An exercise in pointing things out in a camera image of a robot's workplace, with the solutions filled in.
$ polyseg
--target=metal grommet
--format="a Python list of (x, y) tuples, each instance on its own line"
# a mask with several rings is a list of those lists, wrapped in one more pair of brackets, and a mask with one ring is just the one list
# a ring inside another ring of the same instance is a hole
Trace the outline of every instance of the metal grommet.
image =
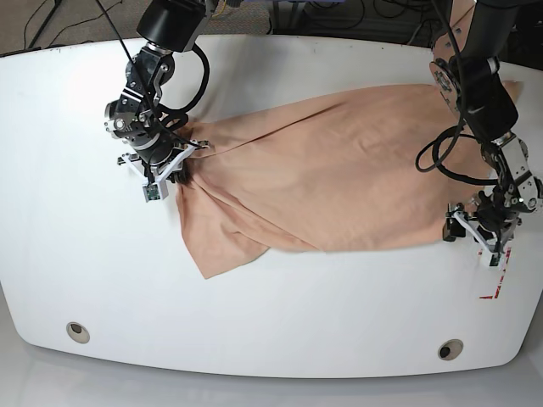
[(438, 357), (441, 360), (454, 360), (464, 349), (464, 343), (460, 339), (451, 339), (439, 347)]
[(91, 335), (88, 333), (87, 329), (77, 322), (70, 322), (66, 326), (66, 331), (68, 335), (77, 343), (87, 343), (91, 340)]

